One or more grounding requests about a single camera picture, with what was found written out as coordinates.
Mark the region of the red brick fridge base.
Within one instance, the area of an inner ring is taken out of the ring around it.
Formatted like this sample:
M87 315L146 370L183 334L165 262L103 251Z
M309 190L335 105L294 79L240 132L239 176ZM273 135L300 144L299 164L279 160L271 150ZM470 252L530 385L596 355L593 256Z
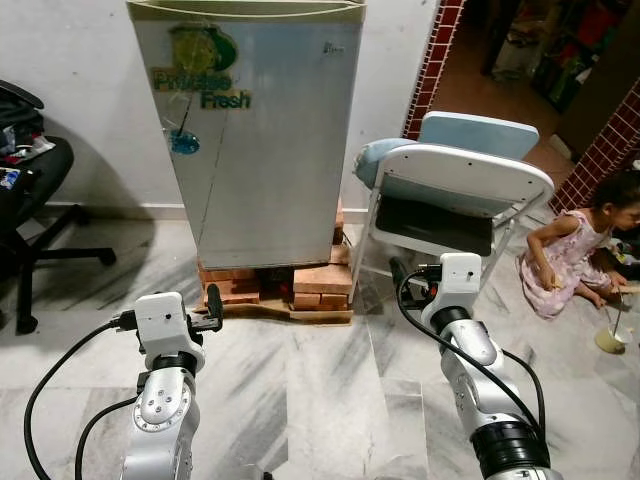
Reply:
M349 241L344 214L338 207L329 260L296 268L209 269L197 262L204 288L215 285L225 305L269 305L278 302L289 311L351 310L355 279L349 268Z

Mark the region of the wooden board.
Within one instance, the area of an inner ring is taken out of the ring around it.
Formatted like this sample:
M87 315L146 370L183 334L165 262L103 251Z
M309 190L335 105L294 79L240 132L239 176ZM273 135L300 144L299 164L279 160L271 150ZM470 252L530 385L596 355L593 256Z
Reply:
M351 324L352 310L303 311L291 310L283 300L262 300L259 303L225 303L221 308L221 319L274 319L283 323L308 325Z

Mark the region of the white and blue folding chair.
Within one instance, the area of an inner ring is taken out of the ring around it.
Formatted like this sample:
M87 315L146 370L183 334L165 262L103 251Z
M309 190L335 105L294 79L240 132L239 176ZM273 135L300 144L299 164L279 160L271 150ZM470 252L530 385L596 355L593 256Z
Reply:
M389 244L435 257L475 253L483 268L477 280L485 284L516 221L556 191L544 170L525 161L538 141L532 125L430 111L419 140L366 143L353 169L370 191L365 227L349 257L353 276L387 275L365 253Z

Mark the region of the child in pink dress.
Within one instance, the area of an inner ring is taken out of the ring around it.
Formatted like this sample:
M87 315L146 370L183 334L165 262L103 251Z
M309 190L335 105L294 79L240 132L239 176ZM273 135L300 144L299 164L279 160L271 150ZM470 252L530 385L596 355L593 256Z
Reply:
M599 184L589 206L563 211L532 230L520 276L535 314L553 319L575 296L598 308L617 300L628 282L612 265L609 239L639 225L640 170L625 169Z

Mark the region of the small blue round sticker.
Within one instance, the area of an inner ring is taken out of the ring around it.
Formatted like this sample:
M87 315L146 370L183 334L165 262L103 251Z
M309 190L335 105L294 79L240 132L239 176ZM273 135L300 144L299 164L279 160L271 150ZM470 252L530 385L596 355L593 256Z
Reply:
M172 154L193 155L200 151L201 143L196 134L184 129L173 129L168 132L169 150Z

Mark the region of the cream cup with stick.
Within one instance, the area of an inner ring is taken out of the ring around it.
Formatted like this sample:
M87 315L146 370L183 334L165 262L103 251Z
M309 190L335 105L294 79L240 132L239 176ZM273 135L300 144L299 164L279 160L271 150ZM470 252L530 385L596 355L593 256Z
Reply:
M609 355L622 355L632 339L631 330L626 328L623 323L623 315L626 314L626 310L625 308L608 307L605 311L611 312L611 319L596 332L595 346Z

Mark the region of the black office chair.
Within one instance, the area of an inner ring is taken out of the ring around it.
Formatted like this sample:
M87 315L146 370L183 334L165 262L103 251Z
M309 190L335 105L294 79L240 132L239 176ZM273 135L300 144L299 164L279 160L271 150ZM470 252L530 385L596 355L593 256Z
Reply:
M46 136L44 101L17 84L0 79L0 280L17 276L15 333L35 332L32 315L33 274L41 260L97 259L110 266L116 255L110 248L59 248L55 241L72 223L87 224L87 211L73 204L40 236L27 239L19 228L35 218L74 164L67 140Z

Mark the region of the green fresh logo sticker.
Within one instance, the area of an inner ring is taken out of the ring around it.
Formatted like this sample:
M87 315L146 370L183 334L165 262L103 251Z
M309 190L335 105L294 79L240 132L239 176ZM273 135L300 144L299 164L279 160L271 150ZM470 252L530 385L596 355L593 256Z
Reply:
M236 41L216 26L170 28L170 65L150 70L155 92L195 93L204 110L247 110L252 93L238 90L230 68L237 63Z

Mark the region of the cluttered shop shelf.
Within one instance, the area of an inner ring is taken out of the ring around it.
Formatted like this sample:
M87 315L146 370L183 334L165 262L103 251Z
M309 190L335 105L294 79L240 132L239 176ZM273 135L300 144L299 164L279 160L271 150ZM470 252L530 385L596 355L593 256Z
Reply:
M558 113L579 93L634 0L498 0L483 72L527 84Z

